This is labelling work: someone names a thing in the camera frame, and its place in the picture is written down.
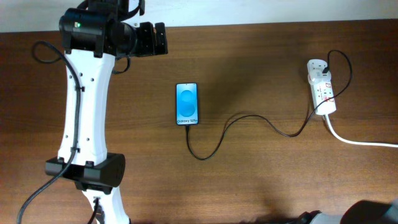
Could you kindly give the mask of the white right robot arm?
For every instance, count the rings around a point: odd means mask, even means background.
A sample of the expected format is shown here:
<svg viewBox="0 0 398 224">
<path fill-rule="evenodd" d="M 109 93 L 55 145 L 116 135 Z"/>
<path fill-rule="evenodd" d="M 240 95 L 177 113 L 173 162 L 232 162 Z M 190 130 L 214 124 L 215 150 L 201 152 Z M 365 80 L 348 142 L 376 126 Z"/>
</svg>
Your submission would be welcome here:
<svg viewBox="0 0 398 224">
<path fill-rule="evenodd" d="M 343 215 L 321 211 L 305 212 L 290 223 L 295 224 L 397 224 L 397 199 L 391 203 L 361 200 Z"/>
</svg>

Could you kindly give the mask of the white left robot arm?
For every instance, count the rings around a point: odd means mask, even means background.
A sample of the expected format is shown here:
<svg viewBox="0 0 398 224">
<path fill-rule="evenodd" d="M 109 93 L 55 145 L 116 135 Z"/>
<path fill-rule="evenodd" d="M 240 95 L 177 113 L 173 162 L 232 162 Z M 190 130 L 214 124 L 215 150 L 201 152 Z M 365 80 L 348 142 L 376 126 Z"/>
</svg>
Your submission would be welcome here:
<svg viewBox="0 0 398 224">
<path fill-rule="evenodd" d="M 165 55 L 163 23 L 127 20 L 143 15 L 145 1 L 129 9 L 127 1 L 84 1 L 60 18 L 67 66 L 65 127 L 56 157 L 45 173 L 75 183 L 89 200 L 98 223 L 129 223 L 121 198 L 126 159 L 106 148 L 105 117 L 109 81 L 121 58 Z"/>
</svg>

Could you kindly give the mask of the blue Galaxy smartphone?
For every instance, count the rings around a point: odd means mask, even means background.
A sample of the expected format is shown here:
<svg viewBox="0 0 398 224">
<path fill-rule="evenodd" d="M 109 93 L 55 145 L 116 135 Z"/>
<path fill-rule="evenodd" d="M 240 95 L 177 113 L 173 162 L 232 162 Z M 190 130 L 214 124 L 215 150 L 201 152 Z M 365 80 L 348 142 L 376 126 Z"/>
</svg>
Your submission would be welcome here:
<svg viewBox="0 0 398 224">
<path fill-rule="evenodd" d="M 196 125 L 198 118 L 198 87 L 196 83 L 176 84 L 176 124 Z"/>
</svg>

